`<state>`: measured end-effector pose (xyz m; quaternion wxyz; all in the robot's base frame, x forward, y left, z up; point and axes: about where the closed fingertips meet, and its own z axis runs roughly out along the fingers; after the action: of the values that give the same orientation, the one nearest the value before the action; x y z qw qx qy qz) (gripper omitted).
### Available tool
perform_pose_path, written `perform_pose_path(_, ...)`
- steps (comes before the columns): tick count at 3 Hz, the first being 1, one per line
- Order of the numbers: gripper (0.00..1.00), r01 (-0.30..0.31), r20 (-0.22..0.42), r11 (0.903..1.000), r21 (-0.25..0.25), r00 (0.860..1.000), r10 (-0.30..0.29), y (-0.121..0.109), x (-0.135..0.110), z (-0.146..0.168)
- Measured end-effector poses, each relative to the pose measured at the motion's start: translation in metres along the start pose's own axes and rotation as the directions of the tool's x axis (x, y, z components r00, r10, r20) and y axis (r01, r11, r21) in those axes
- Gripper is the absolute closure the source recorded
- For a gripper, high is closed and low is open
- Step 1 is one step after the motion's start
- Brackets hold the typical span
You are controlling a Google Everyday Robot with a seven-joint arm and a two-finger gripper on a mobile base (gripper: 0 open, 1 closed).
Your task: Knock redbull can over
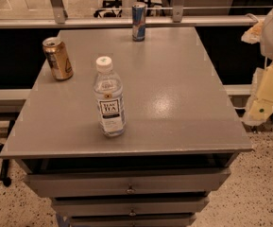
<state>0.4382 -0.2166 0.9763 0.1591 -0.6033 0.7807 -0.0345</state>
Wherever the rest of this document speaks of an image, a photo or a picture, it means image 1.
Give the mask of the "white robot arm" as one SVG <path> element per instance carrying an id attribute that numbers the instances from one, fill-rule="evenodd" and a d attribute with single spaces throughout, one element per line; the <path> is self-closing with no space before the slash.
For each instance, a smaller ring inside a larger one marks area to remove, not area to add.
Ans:
<path id="1" fill-rule="evenodd" d="M 248 44 L 260 44 L 261 54 L 271 60 L 264 69 L 257 68 L 251 84 L 251 95 L 242 117 L 248 126 L 259 126 L 273 114 L 273 9 L 263 21 L 246 31 L 241 40 Z"/>

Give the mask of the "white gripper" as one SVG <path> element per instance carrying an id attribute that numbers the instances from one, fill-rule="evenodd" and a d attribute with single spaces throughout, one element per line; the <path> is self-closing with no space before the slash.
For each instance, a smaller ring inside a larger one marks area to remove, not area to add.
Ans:
<path id="1" fill-rule="evenodd" d="M 247 30 L 241 41 L 256 44 L 260 41 L 263 21 Z M 273 62 L 265 69 L 258 68 L 252 79 L 251 95 L 247 100 L 242 121 L 248 126 L 259 126 L 273 114 Z"/>

